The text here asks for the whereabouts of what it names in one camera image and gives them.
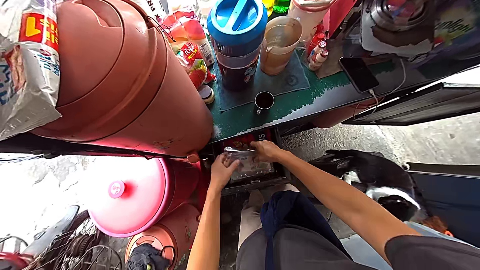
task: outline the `green bottle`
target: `green bottle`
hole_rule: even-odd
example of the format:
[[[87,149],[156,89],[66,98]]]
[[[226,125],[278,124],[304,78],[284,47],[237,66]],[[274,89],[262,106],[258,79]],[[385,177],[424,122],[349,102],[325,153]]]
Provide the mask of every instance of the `green bottle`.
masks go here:
[[[273,4],[273,11],[278,14],[287,13],[290,6],[290,0],[275,0]]]

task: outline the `stainless steel mug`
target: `stainless steel mug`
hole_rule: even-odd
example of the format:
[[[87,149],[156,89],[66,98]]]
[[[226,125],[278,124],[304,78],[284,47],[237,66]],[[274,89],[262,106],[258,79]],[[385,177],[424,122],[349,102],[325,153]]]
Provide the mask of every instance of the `stainless steel mug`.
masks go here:
[[[262,110],[268,110],[273,106],[275,98],[272,93],[269,92],[260,92],[255,96],[255,107],[257,109],[257,114],[260,114]]]

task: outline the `gray pants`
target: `gray pants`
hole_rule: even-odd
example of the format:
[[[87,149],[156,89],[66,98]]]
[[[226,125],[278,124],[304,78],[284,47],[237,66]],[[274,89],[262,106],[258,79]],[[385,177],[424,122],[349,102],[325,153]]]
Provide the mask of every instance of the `gray pants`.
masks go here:
[[[264,204],[265,198],[270,199],[273,193],[277,191],[296,191],[299,192],[294,186],[290,184],[281,184],[272,186],[260,192],[258,189],[250,192],[250,197],[246,201],[245,206],[241,211],[241,220],[240,220],[240,233],[239,233],[239,247],[247,237],[250,236],[253,232],[262,227],[262,222],[260,221],[260,210]]]

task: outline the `hand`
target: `hand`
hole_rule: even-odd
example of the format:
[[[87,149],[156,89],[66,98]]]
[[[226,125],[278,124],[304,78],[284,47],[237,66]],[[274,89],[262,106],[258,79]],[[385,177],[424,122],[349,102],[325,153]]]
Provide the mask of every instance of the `hand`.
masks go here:
[[[278,158],[284,152],[276,144],[267,140],[251,142],[250,146],[257,152],[255,161],[278,162]]]
[[[238,165],[240,160],[233,161],[227,153],[219,155],[212,164],[212,177],[208,189],[216,193],[222,192]]]

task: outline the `yellow bottle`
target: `yellow bottle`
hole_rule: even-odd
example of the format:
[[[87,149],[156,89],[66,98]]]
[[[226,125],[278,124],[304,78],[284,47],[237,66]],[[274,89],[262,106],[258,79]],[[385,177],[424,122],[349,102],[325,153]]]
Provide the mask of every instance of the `yellow bottle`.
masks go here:
[[[267,8],[267,15],[270,17],[273,12],[273,3],[275,0],[262,0],[262,3],[264,4],[265,8]]]

